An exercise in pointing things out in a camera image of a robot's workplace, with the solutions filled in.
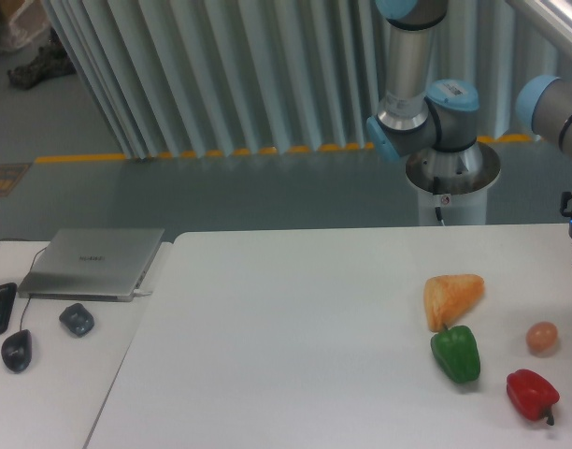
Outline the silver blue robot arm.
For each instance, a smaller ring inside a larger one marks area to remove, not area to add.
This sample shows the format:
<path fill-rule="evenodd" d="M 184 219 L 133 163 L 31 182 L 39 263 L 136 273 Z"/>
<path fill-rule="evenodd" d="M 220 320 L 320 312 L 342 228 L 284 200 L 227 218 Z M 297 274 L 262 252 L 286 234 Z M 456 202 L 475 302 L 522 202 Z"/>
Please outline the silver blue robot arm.
<path fill-rule="evenodd" d="M 421 225 L 482 225 L 487 194 L 497 181 L 497 153 L 477 137 L 479 94 L 465 81 L 427 81 L 435 27 L 445 1 L 378 1 L 391 26 L 385 95 L 366 130 L 386 160 L 406 158 Z M 517 116 L 530 131 L 572 159 L 572 81 L 553 75 L 529 80 L 518 94 Z M 572 191 L 560 213 L 572 240 Z"/>

